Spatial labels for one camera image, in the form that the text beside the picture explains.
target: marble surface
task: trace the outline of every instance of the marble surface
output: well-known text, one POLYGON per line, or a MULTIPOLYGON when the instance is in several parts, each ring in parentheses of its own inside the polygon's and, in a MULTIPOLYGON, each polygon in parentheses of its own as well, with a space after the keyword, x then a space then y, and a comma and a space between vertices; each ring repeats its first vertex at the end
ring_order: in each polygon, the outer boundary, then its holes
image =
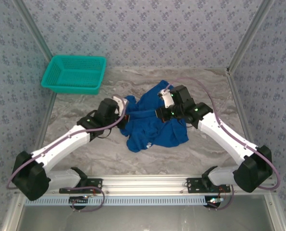
MULTIPOLYGON (((97 109, 104 98, 119 94, 134 95, 138 100, 160 80, 170 82, 178 77, 195 77, 200 80, 212 94, 221 119, 243 135, 224 70, 114 68, 106 70, 98 95, 57 95, 45 144, 63 135, 79 118, 97 109)), ((205 102, 211 106, 207 94, 194 81, 183 80, 181 84, 187 86, 196 103, 205 102)), ((214 165, 234 164, 230 155, 207 135, 195 128, 188 128, 188 136, 189 141, 178 147, 153 145, 147 150, 133 153, 126 146, 128 138, 118 128, 113 128, 108 138, 95 139, 78 148, 54 169, 79 167, 88 175, 201 174, 214 165)))

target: blue cloth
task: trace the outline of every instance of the blue cloth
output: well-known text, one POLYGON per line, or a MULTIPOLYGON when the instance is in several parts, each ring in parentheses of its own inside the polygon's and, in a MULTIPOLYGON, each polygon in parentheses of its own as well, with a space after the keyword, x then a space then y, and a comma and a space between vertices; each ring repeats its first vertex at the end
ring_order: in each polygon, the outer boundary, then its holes
POLYGON ((156 116, 155 110, 164 106, 164 101, 159 98, 158 93, 167 85, 168 82, 162 80, 146 92, 138 102, 132 95, 126 97, 129 101, 126 114, 130 118, 125 129, 120 131, 124 136, 129 136, 127 146, 130 151, 137 153, 154 144, 163 147, 176 147, 188 141, 184 120, 180 120, 179 123, 176 119, 172 119, 163 123, 156 116))

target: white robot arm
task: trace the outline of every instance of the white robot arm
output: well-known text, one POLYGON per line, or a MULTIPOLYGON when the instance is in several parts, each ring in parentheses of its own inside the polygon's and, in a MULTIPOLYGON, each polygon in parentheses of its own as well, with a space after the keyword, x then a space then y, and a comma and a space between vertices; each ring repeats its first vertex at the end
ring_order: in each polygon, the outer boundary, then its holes
POLYGON ((98 110, 81 118, 77 125, 57 140, 31 154, 24 151, 19 153, 13 173, 19 168, 22 170, 13 177, 12 182, 29 200, 38 199, 47 190, 75 187, 83 174, 78 168, 51 171, 52 168, 75 149, 102 135, 104 129, 111 129, 112 124, 123 128, 126 124, 123 113, 126 105, 126 99, 116 96, 104 99, 98 110))
POLYGON ((236 166, 215 166, 208 169, 202 175, 206 188, 237 184, 250 193, 272 175, 271 167, 253 152, 253 150, 259 152, 271 162, 270 149, 266 146, 257 147, 238 135, 223 121, 220 119, 218 121, 209 106, 194 102, 185 86, 180 85, 171 90, 161 90, 159 97, 164 100, 164 106, 156 110, 158 118, 163 122, 172 118, 184 119, 196 129, 213 138, 236 162, 236 166))

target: teal basket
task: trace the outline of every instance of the teal basket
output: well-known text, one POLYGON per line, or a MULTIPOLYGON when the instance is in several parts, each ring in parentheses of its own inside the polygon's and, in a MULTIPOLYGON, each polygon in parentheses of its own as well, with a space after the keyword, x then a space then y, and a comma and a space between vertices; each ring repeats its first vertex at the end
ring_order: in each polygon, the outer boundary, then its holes
POLYGON ((56 93, 96 95, 105 66, 105 57, 56 55, 49 63, 41 85, 56 93))

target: patterned wallpaper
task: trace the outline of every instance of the patterned wallpaper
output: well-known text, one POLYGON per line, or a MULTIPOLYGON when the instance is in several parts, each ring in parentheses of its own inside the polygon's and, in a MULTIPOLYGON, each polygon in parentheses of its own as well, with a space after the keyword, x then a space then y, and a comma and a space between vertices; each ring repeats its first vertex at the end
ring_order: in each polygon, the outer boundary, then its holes
POLYGON ((5 188, 16 155, 34 148, 50 91, 47 63, 11 0, 0 1, 0 228, 12 192, 5 188))
POLYGON ((255 142, 273 151, 286 212, 286 0, 275 0, 233 76, 255 142))
POLYGON ((226 67, 261 0, 25 0, 53 54, 226 67))

